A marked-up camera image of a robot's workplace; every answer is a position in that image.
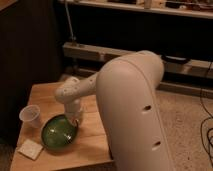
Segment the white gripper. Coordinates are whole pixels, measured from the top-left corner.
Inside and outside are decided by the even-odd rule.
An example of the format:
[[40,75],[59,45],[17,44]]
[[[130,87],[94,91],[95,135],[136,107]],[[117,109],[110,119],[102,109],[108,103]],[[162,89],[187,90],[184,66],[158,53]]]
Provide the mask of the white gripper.
[[74,120],[75,127],[79,128],[80,120],[83,117],[83,108],[81,106],[81,100],[80,99],[74,100],[73,102],[65,104],[64,107],[65,107],[65,115],[69,119],[75,119]]

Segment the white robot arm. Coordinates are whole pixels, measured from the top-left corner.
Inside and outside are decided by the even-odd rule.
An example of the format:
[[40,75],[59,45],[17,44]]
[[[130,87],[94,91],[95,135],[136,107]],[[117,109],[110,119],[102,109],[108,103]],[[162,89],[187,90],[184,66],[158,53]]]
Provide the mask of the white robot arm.
[[117,171],[175,171],[156,102],[163,74],[162,59],[143,50],[107,62],[86,79],[67,79],[55,98],[74,119],[80,116],[78,100],[96,96]]

